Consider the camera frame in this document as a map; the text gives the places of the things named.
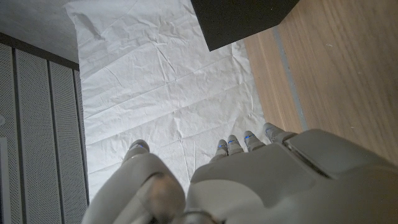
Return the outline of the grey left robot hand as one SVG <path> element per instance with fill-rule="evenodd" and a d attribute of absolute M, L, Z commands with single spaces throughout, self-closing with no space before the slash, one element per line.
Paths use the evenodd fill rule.
<path fill-rule="evenodd" d="M 264 128 L 269 144 L 250 131 L 220 140 L 188 190 L 135 141 L 83 223 L 397 222 L 397 166 L 320 129 Z"/>

